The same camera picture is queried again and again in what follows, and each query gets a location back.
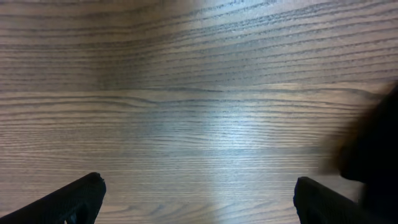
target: blurry dark object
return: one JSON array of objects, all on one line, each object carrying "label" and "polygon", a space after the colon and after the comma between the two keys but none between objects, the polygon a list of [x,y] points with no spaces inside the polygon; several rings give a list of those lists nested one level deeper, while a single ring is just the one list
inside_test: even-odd
[{"label": "blurry dark object", "polygon": [[359,205],[302,177],[294,203],[302,223],[398,223],[398,86],[376,107],[364,128],[341,149],[342,177],[364,183]]},{"label": "blurry dark object", "polygon": [[398,170],[397,127],[398,86],[376,107],[358,135],[341,149],[341,176],[365,184],[393,177]]}]

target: black plastic piece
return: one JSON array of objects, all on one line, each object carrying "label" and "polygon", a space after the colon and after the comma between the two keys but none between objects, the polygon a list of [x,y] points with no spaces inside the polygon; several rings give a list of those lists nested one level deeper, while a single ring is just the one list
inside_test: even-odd
[{"label": "black plastic piece", "polygon": [[390,223],[365,212],[350,199],[308,177],[298,179],[293,201],[301,224]]},{"label": "black plastic piece", "polygon": [[93,224],[105,192],[100,174],[90,173],[0,218],[0,224]]}]

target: black object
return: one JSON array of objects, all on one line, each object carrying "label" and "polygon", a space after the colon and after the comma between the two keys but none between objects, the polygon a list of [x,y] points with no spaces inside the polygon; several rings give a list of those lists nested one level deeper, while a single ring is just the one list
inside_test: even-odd
[{"label": "black object", "polygon": [[341,149],[342,177],[364,183],[359,204],[308,177],[299,178],[294,204],[302,224],[398,223],[398,86]]},{"label": "black object", "polygon": [[0,218],[0,224],[92,224],[105,192],[100,174],[90,173]]},{"label": "black object", "polygon": [[294,193],[293,202],[302,224],[390,223],[308,177],[298,179]]}]

